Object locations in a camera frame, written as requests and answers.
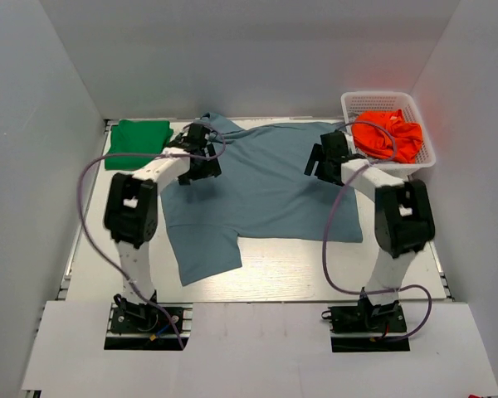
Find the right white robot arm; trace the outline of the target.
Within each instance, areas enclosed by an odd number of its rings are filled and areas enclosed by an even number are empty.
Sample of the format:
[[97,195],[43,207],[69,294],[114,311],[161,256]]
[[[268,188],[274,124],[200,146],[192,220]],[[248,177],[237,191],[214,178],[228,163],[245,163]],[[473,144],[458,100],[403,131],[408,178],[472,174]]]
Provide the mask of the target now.
[[374,204],[378,257],[368,283],[357,295],[359,323],[370,331],[378,330],[388,321],[388,315],[398,309],[398,293],[404,290],[403,279],[410,264],[435,236],[426,185],[395,177],[351,153],[345,134],[340,131],[320,136],[305,174],[340,186],[325,224],[323,242],[329,238],[334,213],[349,188],[361,192]]

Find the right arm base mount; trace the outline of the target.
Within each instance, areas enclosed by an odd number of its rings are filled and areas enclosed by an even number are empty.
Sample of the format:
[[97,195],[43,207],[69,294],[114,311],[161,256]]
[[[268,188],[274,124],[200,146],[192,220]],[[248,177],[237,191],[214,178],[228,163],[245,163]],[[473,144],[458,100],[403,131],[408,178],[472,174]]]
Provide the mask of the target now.
[[357,306],[332,306],[321,313],[330,325],[333,353],[409,352],[408,332],[401,307],[395,313],[367,318]]

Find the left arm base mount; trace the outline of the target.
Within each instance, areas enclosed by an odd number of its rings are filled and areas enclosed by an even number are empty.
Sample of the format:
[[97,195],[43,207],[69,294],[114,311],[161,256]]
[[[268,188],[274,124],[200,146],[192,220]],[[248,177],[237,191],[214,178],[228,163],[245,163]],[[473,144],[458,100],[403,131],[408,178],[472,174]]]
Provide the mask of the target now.
[[106,351],[179,352],[182,348],[168,318],[153,308],[146,319],[112,304],[105,334]]

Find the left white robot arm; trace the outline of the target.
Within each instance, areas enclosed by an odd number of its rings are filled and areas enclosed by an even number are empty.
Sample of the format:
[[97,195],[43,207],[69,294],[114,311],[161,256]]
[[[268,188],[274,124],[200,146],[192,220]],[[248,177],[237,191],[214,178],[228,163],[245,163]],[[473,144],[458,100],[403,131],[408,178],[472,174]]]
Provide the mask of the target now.
[[154,328],[162,313],[149,260],[149,242],[159,224],[159,194],[174,181],[185,186],[219,176],[219,153],[212,140],[220,137],[213,127],[194,122],[143,167],[112,177],[104,227],[115,243],[123,273],[123,291],[114,301],[139,330]]

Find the blue-grey t-shirt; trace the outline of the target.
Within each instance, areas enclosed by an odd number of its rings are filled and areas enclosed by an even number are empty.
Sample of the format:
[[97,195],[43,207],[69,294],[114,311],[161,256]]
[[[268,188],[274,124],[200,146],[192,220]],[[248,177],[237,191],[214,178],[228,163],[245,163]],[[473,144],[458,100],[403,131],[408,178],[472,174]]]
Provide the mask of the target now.
[[160,194],[170,244],[182,285],[241,267],[237,240],[329,239],[360,243],[356,195],[304,174],[314,144],[336,130],[326,122],[268,124],[244,129],[214,113],[201,120],[220,132],[214,147],[222,173]]

